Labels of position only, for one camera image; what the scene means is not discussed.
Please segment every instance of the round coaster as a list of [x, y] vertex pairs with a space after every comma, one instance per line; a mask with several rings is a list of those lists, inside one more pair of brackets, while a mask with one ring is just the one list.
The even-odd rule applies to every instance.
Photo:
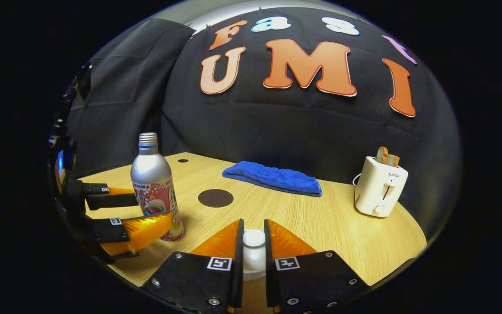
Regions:
[[234, 201], [234, 196], [225, 190], [210, 189], [199, 194], [199, 201], [208, 207], [224, 207]]

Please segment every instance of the black fabric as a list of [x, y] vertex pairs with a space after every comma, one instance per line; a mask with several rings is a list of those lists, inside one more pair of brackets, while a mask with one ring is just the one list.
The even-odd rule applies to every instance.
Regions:
[[[271, 16], [286, 17], [291, 27], [251, 31], [256, 21]], [[333, 32], [323, 17], [348, 20], [360, 35]], [[230, 42], [209, 50], [217, 30], [240, 20], [248, 24]], [[408, 50], [418, 62], [412, 64], [382, 34], [359, 20], [309, 8], [250, 12], [202, 30], [187, 42], [169, 79], [162, 109], [162, 153], [188, 151], [234, 163], [253, 161], [350, 184], [361, 172], [365, 156], [374, 156], [378, 147], [385, 146], [409, 172], [399, 201], [431, 241], [458, 198], [462, 171], [458, 127], [443, 89], [422, 60]], [[265, 43], [281, 38], [294, 40], [307, 54], [323, 41], [351, 48], [347, 60], [357, 95], [319, 91], [315, 82], [321, 71], [305, 89], [289, 69], [291, 87], [264, 87], [271, 68], [271, 51]], [[214, 79], [221, 80], [227, 66], [225, 52], [241, 46], [246, 50], [235, 83], [219, 95], [203, 93], [201, 62], [221, 55], [214, 73]], [[390, 108], [393, 82], [383, 58], [410, 72], [416, 117]]]
[[78, 157], [72, 177], [133, 162], [138, 134], [160, 132], [166, 82], [195, 30], [148, 18], [120, 34], [92, 57], [92, 90], [76, 100], [68, 118]]

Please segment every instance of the aluminum bottle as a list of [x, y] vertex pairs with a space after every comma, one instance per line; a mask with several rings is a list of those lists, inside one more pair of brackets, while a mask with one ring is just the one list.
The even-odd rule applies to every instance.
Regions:
[[171, 209], [173, 227], [160, 239], [164, 241], [181, 239], [184, 229], [173, 190], [172, 170], [166, 159], [158, 153], [156, 133], [139, 135], [139, 155], [131, 165], [131, 181], [145, 216]]

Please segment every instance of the wooden table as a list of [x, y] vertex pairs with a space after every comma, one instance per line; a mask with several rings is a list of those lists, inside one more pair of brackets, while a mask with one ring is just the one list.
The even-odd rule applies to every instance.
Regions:
[[[188, 159], [186, 163], [179, 159]], [[140, 256], [119, 259], [109, 266], [133, 284], [142, 286], [174, 251], [191, 252], [227, 224], [242, 218], [246, 229], [263, 230], [271, 219], [303, 239], [317, 251], [334, 250], [372, 286], [426, 247], [426, 239], [414, 218], [399, 203], [387, 218], [361, 214], [354, 206], [354, 186], [319, 180], [323, 195], [296, 195], [222, 177], [234, 165], [190, 153], [167, 156], [185, 236], [176, 242], [158, 240]], [[131, 165], [104, 171], [81, 180], [132, 188]], [[223, 189], [234, 196], [230, 205], [211, 208], [197, 197], [208, 189]], [[139, 207], [89, 211], [91, 218], [141, 216]], [[238, 313], [271, 314], [266, 307], [265, 277], [245, 282], [243, 308]]]

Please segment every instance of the folded towel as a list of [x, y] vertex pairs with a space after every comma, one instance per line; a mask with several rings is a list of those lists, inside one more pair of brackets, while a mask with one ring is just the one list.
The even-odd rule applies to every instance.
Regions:
[[314, 177], [290, 169], [265, 167], [258, 163], [240, 161], [222, 172], [222, 176], [259, 185], [261, 187], [297, 193], [321, 196], [321, 185]]

